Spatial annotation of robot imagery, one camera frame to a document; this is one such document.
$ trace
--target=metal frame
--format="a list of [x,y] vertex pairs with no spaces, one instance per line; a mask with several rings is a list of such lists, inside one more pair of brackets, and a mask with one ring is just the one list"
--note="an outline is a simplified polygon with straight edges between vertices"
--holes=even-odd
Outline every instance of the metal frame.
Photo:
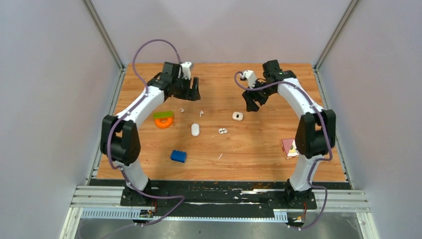
[[[120,75],[116,83],[114,96],[110,102],[109,113],[112,114],[115,110],[116,102],[120,93],[123,78],[126,73],[126,67],[122,63],[118,56],[116,49],[114,48],[101,20],[93,6],[91,0],[82,0],[90,14],[94,24],[96,25],[100,35],[102,36],[106,46],[108,47],[114,61],[120,68]],[[316,81],[320,90],[320,94],[323,103],[328,108],[330,107],[329,102],[325,97],[324,86],[320,80],[319,69],[321,68],[324,60],[329,54],[331,48],[335,44],[339,35],[341,34],[345,24],[351,17],[353,11],[356,9],[359,0],[351,0],[345,13],[343,14],[340,22],[338,23],[335,31],[333,32],[330,40],[328,41],[325,49],[319,57],[317,63],[314,66],[314,73]],[[347,168],[345,166],[344,157],[340,149],[340,140],[337,137],[337,149],[340,156],[340,162],[345,172],[346,180]],[[95,178],[97,175],[98,166],[101,159],[101,153],[98,148],[97,153],[93,159],[93,167],[87,178],[87,184],[91,178]],[[139,215],[137,212],[140,210],[150,210],[150,207],[123,207],[120,205],[120,197],[122,194],[123,187],[98,187],[98,186],[78,186],[74,193],[66,221],[63,225],[60,239],[73,239],[76,235],[80,219],[85,218],[109,218],[109,219],[134,219]],[[282,191],[282,189],[255,189],[250,191]],[[321,207],[324,200],[323,190],[314,190],[316,203],[318,208]],[[168,217],[167,220],[175,221],[223,221],[223,222],[278,222],[281,223],[287,216],[287,213],[297,213],[302,210],[298,209],[274,209],[273,218],[193,218],[193,217]],[[378,239],[378,233],[375,228],[372,214],[369,209],[368,202],[365,194],[360,190],[329,190],[328,200],[325,208],[326,212],[354,212],[359,220],[360,229],[365,239]]]
[[[123,84],[123,79],[124,79],[124,76],[126,75],[126,71],[127,71],[127,67],[124,67],[124,68],[120,69],[120,74],[119,74],[119,77],[118,77],[118,79],[116,81],[116,86],[114,88],[113,97],[111,99],[111,102],[109,103],[109,105],[110,105],[110,108],[108,110],[108,113],[109,114],[113,114],[114,113],[114,110],[116,108],[117,99],[118,99],[118,97],[120,95],[121,86]],[[97,177],[98,168],[100,166],[100,161],[101,161],[100,139],[98,139],[97,145],[98,145],[97,151],[96,151],[95,156],[94,156],[94,161],[93,161],[93,164],[92,164],[92,168],[91,168],[90,173],[89,173],[89,175],[87,177],[86,185],[89,184],[89,182],[90,182],[90,180],[92,178],[96,178]]]
[[353,14],[354,10],[356,9],[357,4],[360,0],[351,0],[349,6],[347,6],[346,11],[344,12],[343,16],[340,19],[337,27],[335,28],[334,32],[332,33],[330,39],[328,40],[325,49],[322,51],[321,56],[318,58],[317,63],[315,64],[315,69],[319,70],[321,65],[324,63],[328,53],[330,52],[331,48],[337,41],[338,37],[340,36],[341,32],[343,31],[344,26],[346,25],[347,21],[350,19],[351,15]]
[[109,35],[107,34],[106,29],[104,28],[103,23],[101,22],[100,17],[97,14],[97,11],[95,10],[94,4],[91,0],[82,0],[84,3],[87,12],[91,16],[91,19],[93,20],[93,23],[97,27],[98,32],[100,33],[101,37],[104,40],[105,45],[107,46],[108,50],[110,51],[111,56],[113,57],[113,60],[116,62],[117,66],[120,69],[124,68],[124,64],[119,57],[116,48],[114,47],[113,43],[110,40]]

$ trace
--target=red wire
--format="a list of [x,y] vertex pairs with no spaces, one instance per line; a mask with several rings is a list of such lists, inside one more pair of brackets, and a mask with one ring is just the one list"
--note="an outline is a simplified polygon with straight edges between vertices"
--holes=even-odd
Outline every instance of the red wire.
[[306,202],[304,202],[304,207],[305,207],[305,210],[304,210],[304,213],[302,214],[301,217],[304,218],[304,222],[305,222],[305,219],[306,219],[306,211],[308,210],[308,208],[306,207]]

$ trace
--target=blue lego brick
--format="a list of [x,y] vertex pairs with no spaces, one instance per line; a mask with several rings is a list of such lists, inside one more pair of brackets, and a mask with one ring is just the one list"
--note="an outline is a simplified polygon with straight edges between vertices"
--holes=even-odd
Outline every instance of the blue lego brick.
[[186,152],[173,150],[172,155],[170,156],[171,160],[185,163],[186,161]]

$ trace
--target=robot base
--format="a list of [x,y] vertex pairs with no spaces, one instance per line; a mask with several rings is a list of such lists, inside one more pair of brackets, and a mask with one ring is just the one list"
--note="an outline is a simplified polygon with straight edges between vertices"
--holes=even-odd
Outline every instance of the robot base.
[[[151,180],[148,179],[148,183],[143,190],[144,193],[151,195]],[[129,188],[128,186],[124,186],[120,205],[121,206],[146,206],[151,205],[153,199],[140,195],[135,190]]]
[[268,192],[269,198],[274,200],[268,201],[268,207],[273,209],[304,209],[304,203],[308,209],[316,209],[317,202],[312,188],[306,191],[295,191],[287,180],[287,186],[284,192]]

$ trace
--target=green block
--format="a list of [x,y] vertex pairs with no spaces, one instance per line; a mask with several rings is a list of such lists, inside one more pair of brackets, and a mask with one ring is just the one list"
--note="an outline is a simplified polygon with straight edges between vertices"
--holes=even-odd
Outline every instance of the green block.
[[161,119],[161,118],[169,118],[169,117],[173,117],[173,112],[172,111],[164,111],[164,112],[157,112],[154,113],[154,119]]

